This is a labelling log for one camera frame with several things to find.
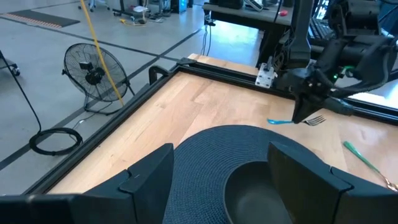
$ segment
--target green spoon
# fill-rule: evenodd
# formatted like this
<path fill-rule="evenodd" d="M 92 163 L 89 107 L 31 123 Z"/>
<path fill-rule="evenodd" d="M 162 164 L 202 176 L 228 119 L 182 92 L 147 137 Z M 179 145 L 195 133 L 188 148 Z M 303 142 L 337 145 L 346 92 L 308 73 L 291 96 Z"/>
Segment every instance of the green spoon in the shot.
<path fill-rule="evenodd" d="M 387 188 L 391 189 L 395 192 L 398 192 L 398 185 L 391 183 L 386 176 L 382 175 L 379 171 L 379 169 L 377 169 L 374 165 L 372 165 L 365 157 L 363 157 L 361 155 L 361 153 L 359 153 L 355 147 L 348 141 L 345 141 L 343 143 L 343 145 L 349 150 L 351 151 L 356 157 L 358 157 L 359 159 L 362 160 L 362 162 L 364 162 L 369 168 L 371 168 L 373 171 L 377 172 L 386 182 L 387 184 Z"/>

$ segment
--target fan stand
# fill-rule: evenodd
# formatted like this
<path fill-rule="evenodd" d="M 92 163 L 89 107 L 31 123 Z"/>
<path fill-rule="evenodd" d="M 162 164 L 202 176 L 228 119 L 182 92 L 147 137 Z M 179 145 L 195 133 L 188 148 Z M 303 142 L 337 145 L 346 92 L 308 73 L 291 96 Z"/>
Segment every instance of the fan stand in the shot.
<path fill-rule="evenodd" d="M 134 93 L 134 91 L 132 90 L 132 88 L 131 88 L 131 86 L 130 86 L 130 81 L 129 80 L 127 80 L 127 79 L 125 79 L 123 82 L 122 82 L 123 84 L 125 84 L 128 88 L 129 88 L 129 90 L 131 91 L 131 93 L 132 93 L 132 95 L 133 96 L 135 96 L 136 94 Z M 114 111 L 111 111 L 111 112 L 103 112 L 103 111 L 99 111 L 99 110 L 93 110 L 93 109 L 90 109 L 90 102 L 88 101 L 89 100 L 89 96 L 86 94 L 86 97 L 85 97 L 85 105 L 84 105 L 84 110 L 85 111 L 87 111 L 87 112 L 92 112 L 92 113 L 98 113 L 98 114 L 103 114 L 103 115 L 105 115 L 105 116 L 108 116 L 108 115 L 111 115 L 111 114 L 115 114 L 116 112 L 118 112 L 120 109 L 117 109 L 117 110 L 114 110 Z"/>

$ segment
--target silver fork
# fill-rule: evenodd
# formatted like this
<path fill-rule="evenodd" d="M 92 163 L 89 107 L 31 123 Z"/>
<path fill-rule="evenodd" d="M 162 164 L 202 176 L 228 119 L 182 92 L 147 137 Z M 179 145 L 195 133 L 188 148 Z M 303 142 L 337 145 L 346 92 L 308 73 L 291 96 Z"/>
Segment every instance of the silver fork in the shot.
<path fill-rule="evenodd" d="M 309 125 L 309 126 L 316 126 L 324 121 L 326 121 L 326 119 L 322 115 L 320 115 L 320 116 L 314 117 L 312 119 L 302 121 L 302 123 Z"/>
<path fill-rule="evenodd" d="M 320 115 L 320 116 L 302 121 L 301 123 L 304 123 L 308 126 L 316 126 L 324 121 L 326 121 L 326 119 L 322 115 Z M 292 124 L 293 121 L 280 121 L 280 120 L 268 119 L 268 123 L 270 123 L 270 124 Z"/>

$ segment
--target floor fan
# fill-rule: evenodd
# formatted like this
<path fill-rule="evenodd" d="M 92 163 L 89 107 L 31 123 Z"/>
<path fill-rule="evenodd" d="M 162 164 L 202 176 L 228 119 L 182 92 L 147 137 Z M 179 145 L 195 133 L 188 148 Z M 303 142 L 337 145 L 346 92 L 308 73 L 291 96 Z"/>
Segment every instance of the floor fan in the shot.
<path fill-rule="evenodd" d="M 130 87 L 130 82 L 126 76 L 120 62 L 107 50 L 100 48 L 105 65 L 109 70 L 113 82 L 123 97 L 127 89 L 135 95 Z M 105 70 L 101 64 L 95 45 L 93 44 L 74 44 L 68 48 L 63 60 L 64 69 L 62 75 L 67 75 L 72 83 L 86 95 L 84 102 L 85 111 L 110 115 L 112 112 L 103 112 L 90 109 L 89 98 L 102 102 L 112 102 L 118 97 L 112 88 Z"/>

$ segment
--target wire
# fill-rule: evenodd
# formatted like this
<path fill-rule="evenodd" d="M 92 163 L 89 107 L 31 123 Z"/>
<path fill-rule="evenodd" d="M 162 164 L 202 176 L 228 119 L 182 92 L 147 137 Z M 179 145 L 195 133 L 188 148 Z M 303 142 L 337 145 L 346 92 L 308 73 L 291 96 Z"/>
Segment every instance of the wire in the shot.
<path fill-rule="evenodd" d="M 276 23 L 276 19 L 278 18 L 279 11 L 280 11 L 280 7 L 282 6 L 282 1 L 283 1 L 283 0 L 279 0 L 278 9 L 276 10 L 275 18 L 274 18 L 274 21 L 272 22 L 273 24 Z"/>
<path fill-rule="evenodd" d="M 203 42 L 202 42 L 202 47 L 200 54 L 204 55 L 206 51 L 206 39 L 207 39 L 207 25 L 205 25 L 205 35 L 203 36 Z"/>
<path fill-rule="evenodd" d="M 144 1 L 144 3 L 143 3 L 144 9 L 142 10 L 142 19 L 146 23 L 147 19 L 145 18 L 145 12 L 148 10 L 149 0 L 143 0 L 143 1 Z"/>
<path fill-rule="evenodd" d="M 276 54 L 277 53 L 277 51 L 276 51 L 276 47 L 277 46 L 275 47 L 275 49 L 274 49 L 274 52 L 275 52 L 274 53 L 274 61 L 273 61 L 275 72 L 278 72 L 282 68 L 282 66 L 284 64 L 284 61 L 285 61 L 285 55 L 287 55 L 286 48 L 291 43 L 292 43 L 292 39 L 287 38 L 287 40 L 284 42 L 283 46 L 281 47 L 281 51 L 279 52 L 278 55 Z"/>
<path fill-rule="evenodd" d="M 398 6 L 395 6 L 394 8 L 392 8 L 390 11 L 388 11 L 384 16 L 382 16 L 379 19 L 379 22 L 381 22 L 383 19 L 385 19 L 389 14 L 393 13 L 396 9 L 398 9 Z"/>
<path fill-rule="evenodd" d="M 207 54 L 206 54 L 206 56 L 209 56 L 210 47 L 211 47 L 211 26 L 210 26 L 210 40 L 209 40 L 209 49 L 207 50 Z"/>
<path fill-rule="evenodd" d="M 113 102 L 110 102 L 108 105 L 106 105 L 106 106 L 104 106 L 103 108 L 99 109 L 99 110 L 97 111 L 97 113 L 100 112 L 100 111 L 105 110 L 106 108 L 108 108 L 109 106 L 111 106 L 112 103 L 113 103 Z M 76 130 L 77 127 L 79 127 L 79 125 L 80 125 L 81 123 L 83 123 L 83 122 L 85 122 L 86 120 L 92 118 L 95 114 L 96 114 L 96 113 L 93 113 L 92 115 L 90 115 L 90 116 L 88 116 L 88 117 L 86 117 L 86 118 L 83 118 L 83 119 L 78 120 L 78 121 L 76 122 L 76 124 L 73 125 L 72 129 L 73 129 L 73 130 Z M 76 142 L 76 139 L 73 138 L 72 135 L 69 135 L 69 137 L 70 137 L 71 139 L 73 139 L 73 140 Z"/>
<path fill-rule="evenodd" d="M 15 82 L 17 83 L 18 88 L 21 90 L 22 94 L 24 95 L 24 98 L 25 98 L 27 104 L 29 105 L 30 110 L 32 110 L 32 112 L 36 118 L 37 124 L 39 125 L 39 131 L 37 132 L 37 134 L 32 136 L 31 139 L 29 140 L 30 148 L 39 154 L 49 155 L 49 156 L 66 155 L 66 154 L 72 152 L 74 149 L 76 149 L 76 147 L 79 146 L 83 142 L 83 138 L 80 136 L 80 134 L 77 131 L 70 129 L 70 128 L 52 128 L 52 129 L 42 131 L 42 124 L 40 122 L 40 119 L 37 116 L 37 113 L 36 113 L 35 109 L 33 108 L 32 103 L 30 103 L 24 89 L 21 87 L 21 84 L 19 83 L 18 79 L 16 78 L 14 72 L 11 70 L 7 60 L 3 57 L 3 55 L 0 55 L 0 59 L 4 60 L 6 67 L 12 74 L 12 77 L 14 78 Z M 75 136 L 76 137 L 75 144 L 73 146 L 63 149 L 61 151 L 45 151 L 45 150 L 37 147 L 36 140 L 38 140 L 39 137 L 44 136 L 46 134 L 53 134 L 53 133 L 68 134 L 70 136 Z"/>
<path fill-rule="evenodd" d="M 98 44 L 97 36 L 95 35 L 94 27 L 93 27 L 93 25 L 92 25 L 92 23 L 91 23 L 90 16 L 88 15 L 87 8 L 86 8 L 86 5 L 85 5 L 84 0 L 80 0 L 80 4 L 81 4 L 81 8 L 82 8 L 83 11 L 85 12 L 85 16 L 86 16 L 86 19 L 87 19 L 87 23 L 88 23 L 88 26 L 90 27 L 91 35 L 93 36 L 94 44 L 95 44 L 95 47 L 96 47 L 96 49 L 97 49 L 98 57 L 99 57 L 99 59 L 101 60 L 101 64 L 102 64 L 102 66 L 103 66 L 103 68 L 104 68 L 104 70 L 105 70 L 106 76 L 108 77 L 108 80 L 109 80 L 109 82 L 111 83 L 111 85 L 112 85 L 112 87 L 113 87 L 113 90 L 114 90 L 116 96 L 119 98 L 120 103 L 122 104 L 122 106 L 124 106 L 122 96 L 120 95 L 120 93 L 119 93 L 119 91 L 118 91 L 118 88 L 116 88 L 116 85 L 115 85 L 114 82 L 113 82 L 113 79 L 112 79 L 112 77 L 111 77 L 111 74 L 109 74 L 109 70 L 108 70 L 108 68 L 107 68 L 107 66 L 106 66 L 106 64 L 105 64 L 104 58 L 103 58 L 103 56 L 102 56 L 102 54 L 101 54 L 100 45 Z"/>

